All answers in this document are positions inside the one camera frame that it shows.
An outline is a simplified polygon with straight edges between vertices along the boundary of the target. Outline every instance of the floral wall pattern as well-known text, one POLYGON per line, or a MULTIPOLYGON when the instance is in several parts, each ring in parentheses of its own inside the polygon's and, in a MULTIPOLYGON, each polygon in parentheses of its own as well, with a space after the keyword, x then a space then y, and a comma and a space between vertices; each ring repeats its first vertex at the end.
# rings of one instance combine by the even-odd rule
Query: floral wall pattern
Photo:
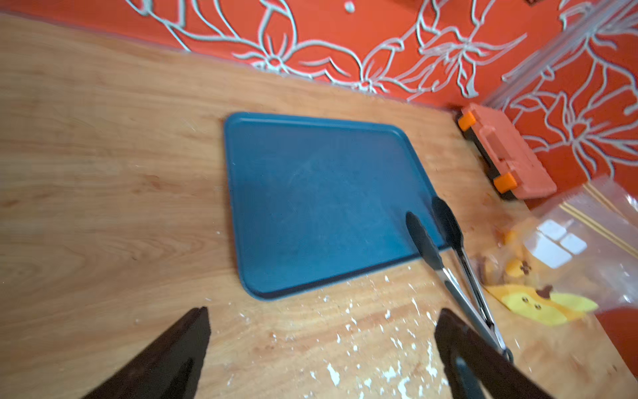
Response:
MULTIPOLYGON (((562 0, 559 9, 568 29, 594 7, 562 0)), ((559 188, 608 174, 638 195, 637 28, 638 1, 627 1, 502 106, 559 188)))
POLYGON ((0 0, 0 8, 436 106, 481 102, 561 31, 556 0, 351 3, 351 13, 345 0, 0 0))

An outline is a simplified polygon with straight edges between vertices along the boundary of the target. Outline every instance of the blue tray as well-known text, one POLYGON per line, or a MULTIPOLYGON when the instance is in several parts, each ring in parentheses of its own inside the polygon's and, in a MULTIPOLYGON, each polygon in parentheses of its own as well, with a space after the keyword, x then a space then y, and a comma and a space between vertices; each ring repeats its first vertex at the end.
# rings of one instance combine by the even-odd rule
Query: blue tray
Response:
POLYGON ((254 114, 224 125, 241 282, 258 299, 315 289, 419 256, 405 213, 445 242, 434 188, 387 124, 254 114))

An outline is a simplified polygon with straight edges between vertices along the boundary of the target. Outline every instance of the orange latch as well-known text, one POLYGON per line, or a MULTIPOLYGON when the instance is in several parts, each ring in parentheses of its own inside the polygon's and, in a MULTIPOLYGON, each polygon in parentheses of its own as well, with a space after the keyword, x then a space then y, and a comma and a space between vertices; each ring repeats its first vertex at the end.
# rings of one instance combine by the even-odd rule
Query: orange latch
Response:
POLYGON ((467 112, 465 115, 459 118, 458 124, 461 131, 465 132, 471 128, 477 122, 477 118, 471 112, 467 112))
POLYGON ((513 190, 514 188, 517 188, 518 183, 516 182, 514 175, 508 172, 494 179, 494 187, 496 187, 498 192, 504 194, 510 190, 513 190))

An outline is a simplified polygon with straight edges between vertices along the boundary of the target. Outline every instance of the white line drawing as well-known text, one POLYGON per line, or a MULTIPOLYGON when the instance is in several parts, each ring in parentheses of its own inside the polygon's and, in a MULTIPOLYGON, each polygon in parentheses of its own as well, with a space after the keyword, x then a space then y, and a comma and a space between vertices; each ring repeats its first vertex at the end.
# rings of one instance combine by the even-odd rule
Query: white line drawing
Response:
POLYGON ((168 20, 157 15, 154 12, 155 0, 141 0, 141 5, 136 5, 132 0, 125 1, 141 16, 151 17, 163 24, 186 51, 190 51, 190 48, 185 44, 183 38, 210 43, 233 43, 246 49, 244 52, 232 53, 234 58, 267 72, 296 75, 310 80, 325 77, 334 85, 375 94, 380 91, 388 94, 390 90, 387 86, 393 85, 399 89, 399 93, 396 94, 400 94, 400 90, 402 90, 408 101, 424 93, 435 93, 442 90, 453 79, 465 98, 478 96, 475 80, 479 67, 496 61, 527 37, 527 34, 523 34, 502 45, 475 41, 477 33, 486 23, 488 13, 496 0, 490 0, 480 13, 477 12, 478 0, 472 0, 470 19, 474 28, 466 36, 456 26, 440 26, 441 9, 448 0, 424 0, 414 25, 402 36, 384 40, 368 55, 360 58, 351 49, 325 40, 299 41, 297 24, 285 0, 258 0, 264 8, 264 13, 261 23, 257 27, 257 41, 242 38, 237 34, 226 19, 219 0, 212 1, 223 26, 215 26, 204 17, 199 0, 175 0, 177 1, 176 20, 168 20), (211 30, 210 34, 193 33, 186 28, 186 10, 189 6, 211 30), (292 32, 290 37, 284 35, 278 49, 273 47, 272 38, 266 33, 271 17, 276 13, 290 22, 292 32), (440 42, 443 37, 450 37, 450 33, 453 34, 454 42, 440 42), (396 56, 405 51, 405 41, 413 34, 419 43, 420 59, 407 71, 396 76, 389 76, 396 56), (342 58, 344 55, 349 57, 356 64, 358 70, 354 72, 343 68, 343 65, 338 65, 334 57, 331 56, 316 60, 297 61, 296 64, 291 62, 294 55, 313 47, 330 50, 334 52, 333 56, 340 53, 342 58), (385 64, 375 65, 375 56, 377 55, 383 55, 380 58, 386 60, 385 64), (444 75, 443 81, 435 78, 440 76, 441 72, 444 75))
MULTIPOLYGON (((559 10, 562 10, 570 0, 562 0, 559 10)), ((573 50, 567 52, 559 61, 553 65, 547 66, 540 73, 539 79, 535 87, 527 93, 519 93, 513 100, 503 104, 502 109, 517 110, 516 116, 512 122, 516 125, 520 118, 529 112, 542 112, 544 114, 545 127, 555 133, 553 136, 556 141, 544 139, 536 135, 523 135, 527 141, 534 147, 534 152, 552 151, 553 149, 569 146, 571 147, 574 158, 584 175, 588 180, 599 171, 600 165, 592 154, 600 157, 604 165, 609 169, 609 174, 613 178, 616 174, 617 164, 638 167, 638 139, 618 138, 618 133, 629 132, 638 128, 638 87, 634 74, 626 68, 614 64, 604 59, 597 52, 597 48, 608 47, 617 49, 617 45, 611 39, 612 36, 621 34, 631 34, 638 36, 638 0, 631 0, 628 4, 612 18, 593 26, 585 37, 574 47, 573 50), (545 83, 552 82, 556 78, 556 74, 560 70, 572 64, 577 59, 582 60, 583 57, 591 59, 591 67, 582 85, 571 95, 564 91, 554 93, 546 88, 545 83), (626 82, 623 86, 617 88, 609 87, 610 74, 618 74, 626 82), (592 87, 593 81, 601 80, 600 87, 592 87), (635 101, 625 105, 623 115, 627 116, 629 121, 619 126, 611 126, 612 121, 602 121, 596 123, 592 112, 603 104, 610 104, 613 101, 620 101, 618 96, 626 94, 633 95, 635 101), (550 121, 553 113, 559 113, 561 124, 556 126, 550 121), (607 146, 615 148, 613 154, 605 151, 607 146)), ((592 4, 589 2, 574 5, 566 9, 559 17, 563 23, 563 30, 569 25, 572 17, 586 18, 593 10, 592 4)), ((503 76, 504 80, 516 78, 517 70, 503 76)))

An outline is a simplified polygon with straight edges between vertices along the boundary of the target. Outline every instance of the wooden table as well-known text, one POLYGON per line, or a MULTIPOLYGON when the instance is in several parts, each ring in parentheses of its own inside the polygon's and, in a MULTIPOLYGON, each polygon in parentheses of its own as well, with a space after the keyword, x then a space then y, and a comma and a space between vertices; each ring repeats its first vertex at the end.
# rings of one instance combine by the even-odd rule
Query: wooden table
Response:
MULTIPOLYGON (((212 328, 198 398, 374 398, 405 377, 410 398, 450 396, 433 320, 460 311, 424 263, 244 292, 222 146, 237 111, 395 124, 473 253, 528 211, 497 198, 449 114, 6 15, 0 33, 0 397, 79 397, 194 306, 212 328)), ((548 328, 489 304, 556 397, 636 396, 595 318, 548 328)))

